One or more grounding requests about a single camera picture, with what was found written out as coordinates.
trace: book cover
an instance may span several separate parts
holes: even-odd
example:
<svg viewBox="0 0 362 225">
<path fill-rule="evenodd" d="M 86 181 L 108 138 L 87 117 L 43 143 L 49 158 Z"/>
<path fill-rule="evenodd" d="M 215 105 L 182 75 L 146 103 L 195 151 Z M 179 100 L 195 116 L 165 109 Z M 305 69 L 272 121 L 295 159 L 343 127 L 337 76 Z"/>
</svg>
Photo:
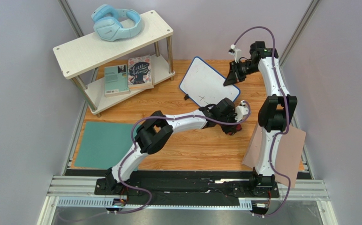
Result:
<svg viewBox="0 0 362 225">
<path fill-rule="evenodd" d="M 128 87 L 131 90 L 153 88 L 150 55 L 128 60 Z"/>
<path fill-rule="evenodd" d="M 105 67 L 105 97 L 129 93 L 127 65 Z"/>
</svg>

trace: headphones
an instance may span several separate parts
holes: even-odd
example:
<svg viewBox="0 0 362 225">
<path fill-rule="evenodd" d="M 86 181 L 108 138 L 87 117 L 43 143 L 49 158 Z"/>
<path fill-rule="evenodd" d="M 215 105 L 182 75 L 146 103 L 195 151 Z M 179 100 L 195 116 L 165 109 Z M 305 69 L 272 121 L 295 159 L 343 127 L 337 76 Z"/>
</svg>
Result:
<svg viewBox="0 0 362 225">
<path fill-rule="evenodd" d="M 123 28 L 119 22 L 120 17 L 127 17 L 134 21 L 131 28 Z M 103 4 L 91 15 L 94 21 L 94 31 L 106 41 L 114 41 L 120 38 L 130 38 L 137 35 L 142 27 L 140 15 L 132 9 L 115 9 L 107 4 Z"/>
</svg>

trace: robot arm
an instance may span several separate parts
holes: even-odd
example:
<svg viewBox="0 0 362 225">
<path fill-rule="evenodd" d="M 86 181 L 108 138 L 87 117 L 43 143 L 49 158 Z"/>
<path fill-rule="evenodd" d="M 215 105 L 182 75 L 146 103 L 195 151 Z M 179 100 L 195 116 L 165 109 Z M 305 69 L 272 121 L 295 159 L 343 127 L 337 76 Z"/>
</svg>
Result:
<svg viewBox="0 0 362 225">
<path fill-rule="evenodd" d="M 187 117 L 185 119 L 180 119 L 180 120 L 167 120 L 167 124 L 168 126 L 170 125 L 172 127 L 172 130 L 170 129 L 169 131 L 171 131 L 170 135 L 176 134 L 178 132 L 181 131 L 187 131 L 187 130 L 193 130 L 193 129 L 203 129 L 204 126 L 206 125 L 207 121 L 205 119 L 202 118 L 198 118 L 198 117 L 194 117 L 195 115 L 200 115 L 200 116 L 204 116 L 203 112 L 200 110 L 195 110 L 193 112 L 189 112 L 189 113 L 185 113 L 185 114 L 179 114 L 179 115 L 164 115 L 165 117 L 168 118 L 179 118 L 179 117 L 186 117 L 186 116 L 190 116 L 192 115 L 192 117 Z M 141 136 L 141 130 L 138 130 L 138 133 L 136 135 L 136 140 L 138 140 L 138 138 L 142 138 Z M 152 149 L 150 149 L 149 152 L 147 152 L 147 150 L 141 150 L 140 146 L 139 146 L 139 142 L 136 142 L 136 148 L 134 145 L 131 146 L 130 150 L 127 152 L 127 154 L 123 157 L 123 159 L 121 159 L 121 161 L 115 165 L 114 167 L 112 167 L 112 175 L 114 177 L 114 179 L 116 181 L 119 181 L 119 168 L 120 168 L 120 164 L 121 162 L 124 161 L 124 158 L 128 155 L 131 154 L 127 160 L 124 161 L 124 164 L 121 166 L 121 180 L 122 181 L 126 181 L 130 178 L 131 173 L 135 170 L 135 168 L 150 154 L 154 154 L 156 152 L 158 152 L 161 149 L 158 149 L 157 147 L 154 147 Z"/>
<path fill-rule="evenodd" d="M 137 129 L 135 145 L 132 145 L 124 158 L 106 173 L 108 187 L 113 194 L 120 192 L 122 188 L 120 181 L 128 180 L 135 168 L 148 155 L 160 151 L 172 134 L 192 129 L 214 127 L 217 123 L 212 120 L 237 123 L 250 113 L 249 110 L 244 101 L 241 102 L 241 105 L 235 107 L 230 99 L 225 98 L 217 105 L 207 105 L 193 112 L 180 115 L 163 115 L 161 111 L 154 112 L 151 116 L 154 118 L 148 118 Z M 241 130 L 240 124 L 220 126 L 227 135 L 233 135 Z"/>
<path fill-rule="evenodd" d="M 271 168 L 270 161 L 275 166 L 278 145 L 282 135 L 276 135 L 286 129 L 286 111 L 283 95 L 280 87 L 287 97 L 289 109 L 289 118 L 292 118 L 297 105 L 297 98 L 290 96 L 283 82 L 279 70 L 279 60 L 277 50 L 274 52 L 274 65 L 276 73 L 273 70 L 272 48 L 266 48 L 263 41 L 256 41 L 250 46 L 250 59 L 241 61 L 241 50 L 231 45 L 229 53 L 235 57 L 235 61 L 230 62 L 230 72 L 224 82 L 224 86 L 239 83 L 245 80 L 246 75 L 260 71 L 266 92 L 267 99 L 261 107 L 258 115 L 259 126 L 262 130 L 262 144 L 259 159 L 254 167 L 252 185 L 257 189 L 271 189 L 275 182 L 274 171 Z"/>
</svg>

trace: metal floor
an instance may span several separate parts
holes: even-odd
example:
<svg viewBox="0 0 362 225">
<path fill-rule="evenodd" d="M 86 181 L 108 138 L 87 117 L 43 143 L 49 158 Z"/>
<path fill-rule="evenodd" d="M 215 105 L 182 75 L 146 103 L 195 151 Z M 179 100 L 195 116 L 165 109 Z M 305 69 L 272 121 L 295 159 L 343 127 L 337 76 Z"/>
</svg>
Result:
<svg viewBox="0 0 362 225">
<path fill-rule="evenodd" d="M 280 202 L 272 201 L 270 209 L 277 209 Z M 102 208 L 58 207 L 56 213 L 64 219 L 74 220 L 104 212 Z M 52 225 L 68 225 L 54 217 Z M 273 217 L 253 217 L 249 211 L 239 210 L 152 210 L 114 215 L 107 214 L 74 223 L 77 225 L 322 225 L 316 201 L 287 202 Z"/>
</svg>

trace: whiteboard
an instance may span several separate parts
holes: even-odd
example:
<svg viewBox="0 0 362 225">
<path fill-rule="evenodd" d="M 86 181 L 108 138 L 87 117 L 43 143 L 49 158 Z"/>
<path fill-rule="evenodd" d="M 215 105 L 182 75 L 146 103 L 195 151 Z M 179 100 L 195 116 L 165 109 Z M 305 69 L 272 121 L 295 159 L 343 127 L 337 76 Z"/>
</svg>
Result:
<svg viewBox="0 0 362 225">
<path fill-rule="evenodd" d="M 198 106 L 217 104 L 226 97 L 235 101 L 241 90 L 235 85 L 224 87 L 225 80 L 221 73 L 203 59 L 195 57 L 180 83 L 180 89 Z"/>
</svg>

